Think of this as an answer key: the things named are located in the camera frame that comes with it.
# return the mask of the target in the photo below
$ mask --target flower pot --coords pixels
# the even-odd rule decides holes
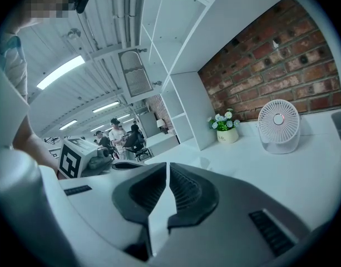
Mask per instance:
[[[217,131],[217,140],[224,144],[231,144],[238,139],[239,135],[236,128],[228,131]]]

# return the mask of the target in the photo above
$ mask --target red brick wall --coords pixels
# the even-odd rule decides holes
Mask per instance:
[[[173,128],[168,112],[166,111],[160,95],[152,96],[146,99],[146,104],[149,109],[155,114],[157,120],[163,119],[169,129]]]
[[[199,75],[215,111],[233,108],[241,120],[258,118],[260,108],[279,98],[290,101],[300,113],[341,107],[330,49],[295,0],[282,0],[262,14]]]

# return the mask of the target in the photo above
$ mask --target lamp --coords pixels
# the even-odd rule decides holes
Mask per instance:
[[[164,120],[162,118],[160,120],[157,120],[157,127],[161,128],[160,129],[161,132],[163,132],[164,134],[167,134],[168,130],[166,128],[164,128],[163,126],[166,126]]]

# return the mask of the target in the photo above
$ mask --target wall-mounted light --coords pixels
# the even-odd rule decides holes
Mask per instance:
[[[102,125],[102,126],[99,126],[99,127],[95,127],[93,130],[91,130],[91,131],[96,131],[98,128],[100,128],[100,127],[104,127],[105,125]]]
[[[70,70],[74,69],[75,67],[78,67],[79,65],[83,63],[85,63],[85,61],[82,59],[81,56],[77,56],[73,58],[72,60],[68,61],[67,63],[64,63],[62,66],[58,67],[52,73],[50,73],[46,78],[44,78],[37,85],[37,87],[39,89],[44,90],[47,86],[49,86],[56,79],[60,78],[65,73],[69,72]]]
[[[128,120],[128,121],[125,121],[125,122],[130,122],[130,121],[133,121],[134,120],[134,118],[132,118],[132,119],[130,119],[130,120]]]
[[[71,121],[70,123],[67,123],[65,126],[62,126],[61,128],[59,128],[59,130],[64,130],[64,129],[66,129],[67,127],[70,127],[71,125],[73,125],[74,123],[76,123],[77,122],[77,120],[73,120],[73,121]]]
[[[104,109],[107,109],[107,108],[109,108],[109,107],[116,106],[116,105],[118,105],[118,104],[119,104],[119,102],[114,102],[114,103],[108,104],[108,105],[106,105],[106,106],[104,106],[104,107],[95,109],[95,110],[93,110],[92,112],[93,112],[93,113],[97,113],[97,112],[100,112],[100,111],[102,111],[102,110],[104,110]]]
[[[125,116],[123,116],[123,117],[119,117],[118,120],[120,120],[120,119],[122,119],[122,118],[125,118],[125,117],[129,117],[129,116],[131,116],[131,115],[128,114],[128,115],[125,115]]]

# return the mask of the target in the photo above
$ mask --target white table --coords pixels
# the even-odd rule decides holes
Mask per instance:
[[[147,138],[147,148],[152,153],[152,156],[157,156],[163,152],[172,149],[173,147],[179,145],[175,135],[170,133],[158,133],[155,136]]]
[[[341,141],[336,132],[301,136],[298,148],[283,155],[263,149],[258,137],[234,144],[213,143],[202,151],[178,145],[146,164],[177,162],[247,181],[283,204],[315,229],[341,202]]]

